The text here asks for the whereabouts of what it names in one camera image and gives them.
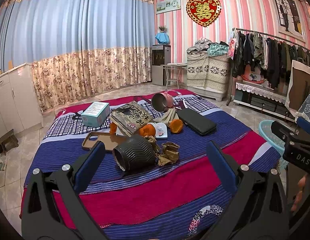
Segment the person's right hand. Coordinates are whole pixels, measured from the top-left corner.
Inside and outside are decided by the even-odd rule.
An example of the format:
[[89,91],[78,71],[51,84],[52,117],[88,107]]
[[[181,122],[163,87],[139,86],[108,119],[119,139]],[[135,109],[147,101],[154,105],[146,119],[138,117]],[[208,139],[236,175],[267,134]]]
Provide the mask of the person's right hand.
[[295,200],[293,202],[293,205],[291,207],[291,211],[294,212],[297,207],[298,207],[298,204],[300,203],[300,201],[302,200],[302,197],[303,197],[303,191],[304,191],[304,188],[305,188],[305,185],[306,185],[306,179],[307,179],[307,176],[308,174],[305,174],[298,182],[298,193],[295,197]]

